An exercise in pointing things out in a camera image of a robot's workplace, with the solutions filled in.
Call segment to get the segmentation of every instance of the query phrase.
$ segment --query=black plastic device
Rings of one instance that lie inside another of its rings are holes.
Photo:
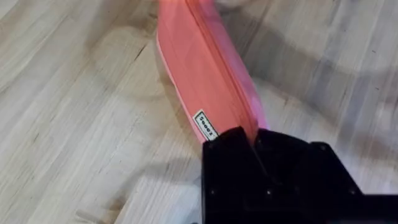
[[[242,128],[203,145],[204,224],[396,223],[398,196],[365,195],[332,148]]]

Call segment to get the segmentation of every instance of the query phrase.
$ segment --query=pink cloth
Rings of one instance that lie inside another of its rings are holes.
[[[241,126],[253,141],[261,101],[213,1],[159,1],[159,50],[198,139]]]

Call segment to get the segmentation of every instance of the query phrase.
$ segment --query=label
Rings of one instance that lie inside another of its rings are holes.
[[[213,125],[211,125],[209,119],[207,119],[203,110],[198,111],[193,117],[193,120],[196,122],[199,130],[207,140],[211,141],[218,137],[216,130]]]

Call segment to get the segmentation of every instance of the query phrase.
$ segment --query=wooden floor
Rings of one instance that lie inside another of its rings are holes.
[[[218,0],[271,128],[398,193],[398,1]],[[147,0],[0,1],[0,223],[200,221]]]

